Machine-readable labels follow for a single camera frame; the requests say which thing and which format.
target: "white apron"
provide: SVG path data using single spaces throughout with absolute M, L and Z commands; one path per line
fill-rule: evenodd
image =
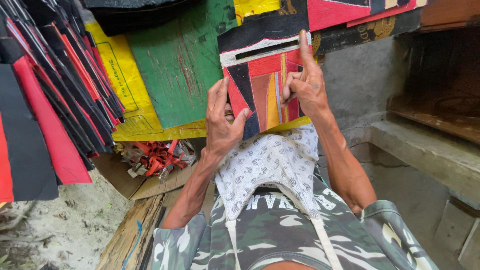
M 342 269 L 313 197 L 312 175 L 318 160 L 317 142 L 318 135 L 313 124 L 274 134 L 258 134 L 240 142 L 220 162 L 213 179 L 225 205 L 226 227 L 233 244 L 237 270 L 240 270 L 237 217 L 261 184 L 275 184 L 310 217 L 330 266 L 333 270 Z

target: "apron strap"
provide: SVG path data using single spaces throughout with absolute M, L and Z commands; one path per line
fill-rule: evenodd
M 230 235 L 230 240 L 233 245 L 233 253 L 235 254 L 235 269 L 240 270 L 239 257 L 237 255 L 237 220 L 226 221 L 225 226 L 227 227 L 228 234 Z
M 332 270 L 343 270 L 342 265 L 340 264 L 340 261 L 336 256 L 335 250 L 333 249 L 332 243 L 330 242 L 330 239 L 328 239 L 328 235 L 327 235 L 327 232 L 325 231 L 324 221 L 322 220 L 322 217 L 320 217 L 317 220 L 311 217 L 310 220 L 312 221 L 313 227 L 317 232 L 318 239 L 320 239 L 320 243 L 324 248 L 325 254 L 327 255 L 327 259 L 330 262 L 330 266 L 332 267 Z

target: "sandy ground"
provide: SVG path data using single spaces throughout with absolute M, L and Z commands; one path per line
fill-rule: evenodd
M 93 184 L 59 186 L 59 197 L 38 201 L 16 230 L 0 236 L 0 258 L 11 265 L 5 269 L 40 269 L 51 263 L 59 269 L 94 269 L 132 202 L 120 195 L 96 171 Z M 32 202 L 13 203 L 9 215 L 23 213 Z M 27 238 L 46 238 L 32 241 Z

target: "black fabric stack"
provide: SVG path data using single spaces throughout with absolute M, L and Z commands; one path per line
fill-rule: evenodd
M 108 36 L 162 25 L 202 0 L 82 0 Z
M 0 0 L 0 202 L 91 183 L 125 108 L 73 0 Z

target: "camouflage shirt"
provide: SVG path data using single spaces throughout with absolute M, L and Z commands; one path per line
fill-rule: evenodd
M 438 269 L 393 203 L 376 201 L 355 216 L 318 178 L 314 195 L 343 269 Z M 153 249 L 152 270 L 234 270 L 222 198 L 216 192 L 208 222 L 200 212 L 184 228 L 156 229 Z M 308 216 L 274 188 L 257 188 L 243 208 L 237 219 L 237 249 L 243 270 L 283 260 L 331 269 Z

